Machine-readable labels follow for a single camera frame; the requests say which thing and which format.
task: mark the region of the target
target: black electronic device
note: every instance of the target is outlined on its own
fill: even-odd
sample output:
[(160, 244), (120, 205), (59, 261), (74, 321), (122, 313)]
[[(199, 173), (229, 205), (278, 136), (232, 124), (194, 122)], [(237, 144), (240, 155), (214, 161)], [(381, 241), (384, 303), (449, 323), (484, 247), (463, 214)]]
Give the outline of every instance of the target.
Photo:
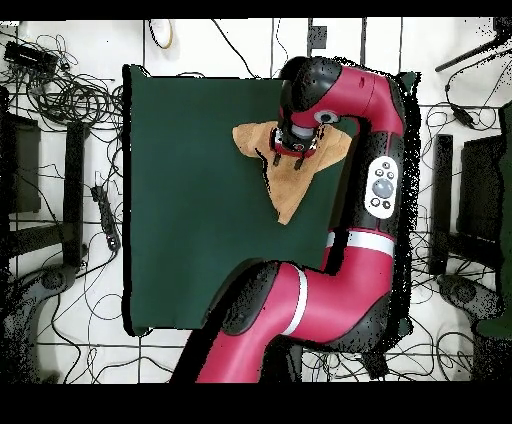
[[(459, 205), (461, 219), (457, 220), (457, 232), (450, 232), (453, 137), (439, 134), (434, 138), (429, 225), (432, 235), (427, 259), (428, 273), (431, 275), (446, 273), (450, 253), (491, 269), (497, 269), (502, 262), (500, 247), (495, 241), (499, 231), (497, 205), (501, 205), (501, 180), (496, 158), (502, 154), (502, 148), (499, 143), (491, 142), (487, 145), (487, 142), (488, 139), (482, 139), (482, 143), (475, 141), (463, 153), (466, 166), (461, 185), (464, 193), (461, 193)], [(479, 152), (482, 157), (475, 158)]]
[(115, 217), (110, 209), (107, 192), (102, 186), (91, 188), (92, 200), (98, 203), (101, 215), (101, 229), (107, 238), (108, 248), (112, 252), (117, 252), (121, 248), (121, 239), (117, 233)]
[(502, 136), (467, 141), (462, 149), (457, 231), (497, 241), (501, 229), (499, 160), (505, 152)]
[(38, 212), (41, 209), (39, 197), (39, 143), (41, 129), (37, 121), (9, 114), (14, 123), (16, 148), (15, 163), (18, 172), (14, 174), (14, 196), (10, 203), (10, 213)]
[(4, 60), (17, 66), (51, 75), (55, 72), (59, 59), (51, 53), (9, 41), (5, 46)]

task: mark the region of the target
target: cable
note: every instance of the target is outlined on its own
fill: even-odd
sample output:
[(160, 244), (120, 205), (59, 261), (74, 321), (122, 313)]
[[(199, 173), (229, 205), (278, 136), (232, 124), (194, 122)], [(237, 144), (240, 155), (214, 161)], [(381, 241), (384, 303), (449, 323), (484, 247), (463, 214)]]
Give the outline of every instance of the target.
[[(285, 54), (286, 54), (286, 59), (285, 59), (285, 61), (284, 61), (284, 63), (286, 63), (286, 62), (288, 62), (288, 59), (289, 59), (289, 57), (288, 57), (288, 51), (284, 48), (284, 46), (281, 44), (281, 42), (279, 41), (279, 38), (278, 38), (278, 35), (279, 35), (279, 28), (280, 28), (280, 26), (281, 26), (281, 19), (283, 19), (283, 18), (279, 18), (279, 21), (278, 21), (278, 23), (277, 23), (277, 30), (276, 30), (276, 36), (275, 36), (275, 39), (276, 39), (277, 43), (281, 46), (281, 48), (283, 49), (283, 51), (284, 51), (284, 52), (285, 52)], [(276, 74), (277, 74), (281, 69), (283, 69), (283, 68), (281, 67), (281, 68), (277, 69), (277, 70), (272, 74), (272, 77), (271, 77), (271, 78), (274, 78), (274, 77), (276, 76)]]
[(219, 24), (217, 23), (217, 21), (215, 19), (212, 19), (211, 20), (215, 26), (217, 27), (217, 29), (219, 30), (220, 34), (222, 35), (222, 38), (224, 38), (224, 40), (226, 41), (226, 43), (228, 43), (229, 47), (231, 47), (231, 49), (238, 55), (238, 57), (240, 59), (242, 59), (242, 62), (244, 62), (244, 65), (245, 65), (245, 68), (247, 69), (247, 72), (249, 72), (249, 74), (251, 75), (251, 77), (255, 78), (255, 79), (258, 79), (260, 78), (258, 75), (254, 75), (252, 73), (252, 71), (249, 69), (249, 65), (247, 65), (247, 62), (245, 61), (244, 57), (240, 54), (240, 52), (235, 49), (233, 47), (233, 44), (231, 44), (231, 42), (228, 40), (228, 38), (226, 37), (226, 35), (224, 34), (224, 31), (222, 31), (222, 28), (219, 26)]
[(151, 38), (153, 38), (153, 41), (155, 42), (155, 44), (158, 47), (160, 47), (161, 49), (163, 49), (163, 50), (166, 50), (169, 47), (171, 47), (171, 44), (172, 44), (172, 25), (171, 25), (171, 20), (167, 19), (167, 21), (169, 22), (169, 40), (167, 40), (167, 43), (164, 44), (163, 46), (157, 41), (157, 39), (155, 37), (155, 33), (153, 32), (153, 25), (151, 25), (151, 21), (152, 21), (152, 19), (148, 19), (149, 32), (151, 33)]

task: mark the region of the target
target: white stripe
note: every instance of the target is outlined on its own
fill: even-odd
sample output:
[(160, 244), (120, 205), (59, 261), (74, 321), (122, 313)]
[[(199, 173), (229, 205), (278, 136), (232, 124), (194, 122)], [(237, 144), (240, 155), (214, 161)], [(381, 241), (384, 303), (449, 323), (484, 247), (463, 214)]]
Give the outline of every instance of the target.
[(377, 250), (378, 252), (386, 253), (393, 257), (395, 244), (392, 240), (379, 234), (365, 233), (363, 231), (350, 231), (348, 234), (347, 246)]
[(299, 273), (299, 300), (297, 300), (297, 307), (295, 308), (295, 314), (293, 314), (292, 322), (288, 328), (281, 333), (283, 336), (289, 336), (299, 326), (306, 310), (306, 303), (308, 300), (308, 278), (302, 270), (297, 267), (294, 268)]
[(327, 245), (325, 247), (332, 247), (334, 244), (334, 237), (336, 234), (334, 234), (334, 231), (331, 231), (329, 235), (327, 236)]

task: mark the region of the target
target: black stand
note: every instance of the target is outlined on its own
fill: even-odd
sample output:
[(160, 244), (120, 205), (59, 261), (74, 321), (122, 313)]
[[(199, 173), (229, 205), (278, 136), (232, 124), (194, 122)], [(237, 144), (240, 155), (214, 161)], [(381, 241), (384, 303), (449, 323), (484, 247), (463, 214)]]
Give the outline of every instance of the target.
[(469, 59), (477, 54), (483, 53), (489, 49), (496, 48), (505, 44), (505, 42), (512, 37), (512, 18), (492, 18), (492, 26), (494, 31), (496, 31), (496, 37), (494, 40), (489, 41), (488, 43), (483, 44), (476, 49), (470, 50), (467, 53), (461, 54), (460, 56), (452, 59), (441, 66), (436, 68), (436, 72), (444, 71), (447, 68), (450, 68), (457, 63), (462, 62), (463, 60)]
[[(10, 231), (9, 213), (18, 174), (15, 118), (8, 93), (0, 87), (0, 382), (39, 383), (36, 330), (40, 306), (69, 289), (80, 269), (82, 244), (83, 159), (88, 135), (81, 122), (67, 125), (62, 223)], [(9, 258), (62, 243), (63, 263), (33, 273), (32, 279), (9, 279)]]

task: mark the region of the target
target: tripod leg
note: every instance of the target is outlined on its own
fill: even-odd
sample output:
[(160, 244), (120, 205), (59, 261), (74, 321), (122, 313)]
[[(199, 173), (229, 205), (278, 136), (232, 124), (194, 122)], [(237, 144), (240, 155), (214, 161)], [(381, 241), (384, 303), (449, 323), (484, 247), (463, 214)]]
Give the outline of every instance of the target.
[(460, 56), (457, 56), (455, 59), (452, 59), (436, 68), (436, 72), (444, 71), (447, 68), (452, 67), (453, 65), (456, 65), (457, 63), (462, 62), (463, 60), (469, 59), (470, 57), (476, 56), (477, 54), (483, 53), (486, 50), (489, 50), (493, 47), (496, 47), (498, 45), (496, 40), (489, 41), (488, 43), (485, 43), (481, 45), (480, 47), (477, 47), (476, 49), (470, 50), (467, 53), (461, 54)]

